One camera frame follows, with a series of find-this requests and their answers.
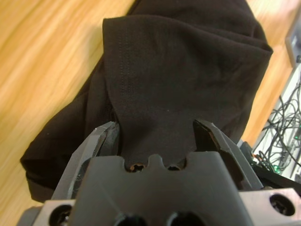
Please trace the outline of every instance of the black cloth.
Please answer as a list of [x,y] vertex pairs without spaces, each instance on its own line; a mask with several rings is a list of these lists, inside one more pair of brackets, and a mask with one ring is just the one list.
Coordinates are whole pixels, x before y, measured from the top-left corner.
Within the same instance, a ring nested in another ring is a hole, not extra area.
[[272,54],[248,4],[141,0],[130,14],[104,20],[102,60],[22,157],[30,184],[54,190],[71,154],[107,121],[120,123],[127,166],[153,153],[165,165],[182,160],[196,149],[195,118],[240,139]]

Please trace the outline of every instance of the wires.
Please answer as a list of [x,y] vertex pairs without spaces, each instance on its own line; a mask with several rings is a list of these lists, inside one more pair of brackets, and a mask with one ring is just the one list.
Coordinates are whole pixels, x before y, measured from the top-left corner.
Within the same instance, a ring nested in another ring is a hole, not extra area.
[[299,78],[286,101],[282,96],[279,97],[280,106],[272,111],[268,125],[262,130],[264,134],[253,149],[253,153],[255,151],[258,153],[254,155],[258,164],[269,171],[275,172],[275,168],[284,171],[291,161],[301,167],[293,156],[293,151],[301,148],[300,141],[293,138],[294,133],[301,126],[300,94]]

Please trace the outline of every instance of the black plastic part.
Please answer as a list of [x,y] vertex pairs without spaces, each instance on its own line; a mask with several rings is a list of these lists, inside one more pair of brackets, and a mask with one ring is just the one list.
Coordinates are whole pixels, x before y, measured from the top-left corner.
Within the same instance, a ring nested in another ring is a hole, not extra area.
[[31,207],[26,210],[22,214],[17,226],[32,226],[41,209],[42,207]]
[[261,168],[257,165],[253,165],[252,168],[265,187],[270,186],[275,189],[291,187],[301,197],[301,184],[287,179],[277,173],[273,173],[264,168]]
[[242,145],[240,146],[240,150],[241,153],[244,155],[244,157],[246,158],[246,160],[249,163],[253,162],[253,157],[252,157],[252,148],[251,146],[248,144],[248,142],[243,142]]
[[152,155],[137,173],[127,172],[119,156],[95,157],[69,225],[114,225],[120,216],[137,215],[148,226],[166,226],[179,211],[194,212],[206,226],[253,225],[217,152],[190,153],[180,171],[168,170]]
[[108,122],[97,127],[72,154],[70,161],[55,189],[51,199],[71,199],[77,194],[81,181],[84,178],[87,161],[95,156],[115,155],[118,150],[114,139],[118,139],[119,125],[116,122]]
[[239,190],[260,190],[263,188],[241,150],[213,123],[195,120],[193,121],[193,129],[197,151],[218,152]]

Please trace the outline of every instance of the wood grain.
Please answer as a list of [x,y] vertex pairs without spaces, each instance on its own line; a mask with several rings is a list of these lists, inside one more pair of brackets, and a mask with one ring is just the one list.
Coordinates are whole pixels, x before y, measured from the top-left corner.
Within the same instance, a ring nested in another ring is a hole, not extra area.
[[[284,37],[300,1],[248,2],[274,49],[243,136],[253,144],[291,71]],[[124,15],[132,3],[0,1],[0,225],[16,225],[26,208],[39,205],[30,198],[19,159],[99,60],[103,19]]]

